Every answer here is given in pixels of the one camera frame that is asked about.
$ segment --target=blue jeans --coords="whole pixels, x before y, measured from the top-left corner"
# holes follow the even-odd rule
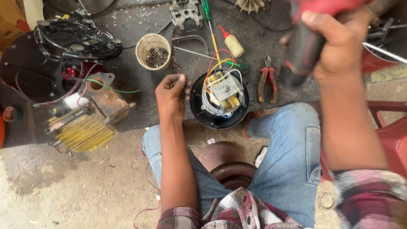
[[[306,103],[294,103],[276,113],[252,119],[248,133],[253,138],[268,138],[269,148],[248,190],[304,227],[314,227],[315,198],[320,179],[319,144],[321,131],[318,114]],[[161,184],[161,145],[159,126],[143,136],[158,185]],[[209,211],[215,198],[223,199],[231,191],[218,182],[187,147],[197,183],[198,212]]]

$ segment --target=plaid shirt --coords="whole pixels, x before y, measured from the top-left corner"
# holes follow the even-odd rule
[[[406,180],[383,170],[335,171],[336,210],[342,228],[407,228]],[[285,212],[239,188],[200,219],[196,210],[177,207],[161,214],[158,229],[302,228]]]

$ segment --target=hand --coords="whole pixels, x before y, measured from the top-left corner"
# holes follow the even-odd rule
[[[168,121],[182,123],[185,114],[184,99],[189,101],[191,86],[192,83],[181,74],[167,75],[161,81],[155,89],[160,123]]]
[[[319,82],[332,77],[361,75],[362,42],[366,39],[370,20],[370,12],[365,7],[343,13],[338,20],[330,15],[304,11],[301,20],[326,38],[313,71]],[[290,35],[284,36],[280,43],[286,45],[289,40]]]

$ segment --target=green wire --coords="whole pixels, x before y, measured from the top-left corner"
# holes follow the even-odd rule
[[[100,85],[104,86],[105,88],[110,89],[110,90],[115,91],[115,92],[121,92],[121,93],[136,93],[136,92],[140,91],[140,90],[135,90],[135,91],[122,91],[122,90],[116,90],[116,89],[113,89],[113,88],[110,88],[110,87],[108,87],[108,86],[104,85],[103,83],[101,83],[101,82],[99,82],[99,81],[97,81],[97,80],[94,80],[94,79],[86,79],[86,80],[87,80],[87,81],[93,81],[93,82],[96,82],[96,83],[98,83],[98,84],[100,84]]]

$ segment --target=work surface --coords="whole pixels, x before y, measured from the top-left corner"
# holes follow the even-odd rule
[[[110,0],[102,0],[101,2],[110,2]],[[97,9],[93,9],[93,3],[87,4],[86,1],[83,1],[83,3],[89,12],[98,11],[103,8],[98,4]],[[115,10],[93,18],[93,20],[98,27],[107,30],[114,37],[120,39],[124,46],[128,46],[137,43],[142,36],[148,33],[158,32],[170,20],[170,12],[168,10],[170,5],[113,7]],[[223,42],[223,34],[217,26],[217,24],[220,24],[226,31],[237,37],[245,50],[243,56],[237,58],[236,61],[244,63],[250,68],[249,74],[243,77],[243,81],[247,84],[249,91],[251,101],[250,111],[280,107],[294,102],[319,100],[319,89],[316,81],[310,78],[303,86],[295,90],[286,89],[278,85],[278,102],[274,105],[269,103],[271,89],[270,84],[266,84],[265,103],[257,103],[257,83],[260,77],[259,70],[264,67],[264,57],[269,55],[273,65],[279,72],[283,50],[278,40],[289,31],[271,31],[262,26],[260,22],[276,31],[291,28],[289,3],[285,0],[273,0],[271,3],[266,1],[266,9],[260,9],[258,14],[251,12],[250,15],[246,11],[240,12],[239,7],[221,0],[209,2],[209,7],[212,14],[212,28],[218,48],[227,48]],[[64,9],[77,9],[77,7],[66,6]],[[55,12],[48,10],[47,7],[45,13],[46,18],[47,15],[52,18],[53,14],[55,14]],[[214,51],[209,26],[206,23],[204,23],[200,30],[191,34],[202,36],[206,40],[209,50]],[[196,40],[180,41],[173,44],[171,41],[174,36],[172,25],[161,35],[172,46],[205,53],[204,45]],[[165,75],[184,73],[194,82],[199,76],[207,72],[210,59],[181,50],[172,49],[172,52],[173,60],[171,65],[166,70],[158,72],[148,71],[143,68],[137,62],[134,48],[123,50],[120,57],[103,63],[108,72],[115,74],[116,78],[113,84],[116,88],[119,90],[141,90],[135,94],[122,95],[127,102],[136,102],[137,105],[127,117],[117,123],[118,131],[145,128],[159,123],[154,90]],[[229,58],[227,53],[221,52],[220,54],[221,59]],[[53,140],[44,131],[46,120],[51,118],[51,114],[46,107],[32,107],[14,90],[3,84],[0,85],[0,103],[2,107],[18,104],[22,106],[24,111],[22,121],[7,124],[5,147],[30,143],[47,143]],[[186,103],[185,119],[190,120],[193,118],[190,106]]]

